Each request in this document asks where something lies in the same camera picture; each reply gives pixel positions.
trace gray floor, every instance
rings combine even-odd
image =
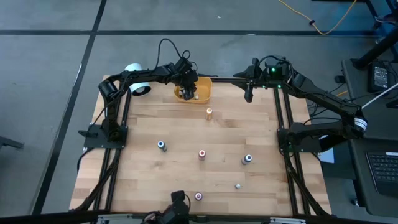
[[[317,18],[322,30],[331,28],[349,3],[288,1]],[[378,13],[384,1],[373,1]],[[0,30],[91,30],[100,1],[2,0]],[[369,30],[373,18],[358,3],[338,30]],[[312,30],[308,22],[275,1],[108,1],[100,30]],[[97,36],[88,61],[65,142],[43,212],[65,212],[76,178],[76,162],[83,138],[77,131],[91,120],[98,83],[103,75],[120,72],[130,63],[155,64],[157,44],[172,39],[189,49],[200,73],[230,76],[244,70],[253,57],[286,56],[295,69],[316,85],[332,90],[340,61],[360,57],[374,45],[361,37],[281,37],[240,35],[124,35]],[[50,148],[73,86],[88,36],[0,35],[0,136],[25,142],[23,151],[0,151],[0,217],[30,213]],[[383,55],[390,58],[389,52]],[[168,43],[160,63],[176,61]],[[332,211],[343,218],[397,223],[354,207],[352,182],[325,178]]]

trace white wire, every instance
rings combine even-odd
[[[386,91],[380,93],[380,95],[378,95],[377,97],[371,99],[371,101],[369,101],[369,102],[367,102],[365,105],[363,105],[363,106],[362,106],[362,109],[365,108],[365,107],[367,107],[369,104],[373,103],[373,101],[375,101],[375,100],[377,100],[378,98],[380,98],[380,96],[386,94],[388,91],[392,90],[393,88],[395,88],[395,87],[397,87],[397,86],[398,86],[398,83],[396,83],[395,85],[393,85],[392,87],[390,87],[388,90],[386,90]]]

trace wooden tabletop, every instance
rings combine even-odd
[[[214,83],[210,102],[195,105],[179,103],[173,85],[151,86],[148,95],[131,99],[129,132],[119,162],[112,211],[162,211],[171,203],[171,192],[184,190],[192,201],[191,214],[292,214],[277,143],[272,90],[254,90],[253,102],[246,103],[243,90],[229,83]],[[285,113],[282,92],[280,95]],[[309,119],[305,100],[290,97],[290,104],[294,121]],[[102,108],[99,96],[93,119]],[[213,109],[210,121],[205,119],[207,108]],[[166,143],[167,152],[157,147],[158,141]],[[199,161],[202,149],[206,159]],[[245,166],[241,159],[246,154],[253,159]],[[83,158],[70,208],[79,206],[98,182],[103,155],[104,149],[94,149]],[[319,161],[310,153],[300,155],[309,191],[330,212]],[[105,187],[100,208],[104,208],[107,191]],[[203,194],[202,201],[195,200],[196,192]],[[303,212],[297,186],[296,195]]]

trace small cylinder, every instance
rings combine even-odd
[[[243,165],[247,165],[248,163],[251,162],[251,160],[253,159],[253,157],[251,155],[245,155],[242,159],[242,164]]]
[[[196,200],[201,200],[202,198],[203,198],[203,196],[202,196],[201,193],[198,192],[198,193],[195,194],[195,199]]]
[[[211,120],[211,117],[213,116],[213,110],[211,108],[207,108],[206,110],[206,120]]]
[[[160,150],[162,150],[162,151],[167,151],[167,146],[166,146],[166,143],[164,143],[163,141],[159,141],[158,143],[157,143],[157,147],[159,147],[159,149]]]
[[[204,161],[206,157],[206,152],[204,150],[199,151],[199,160]]]

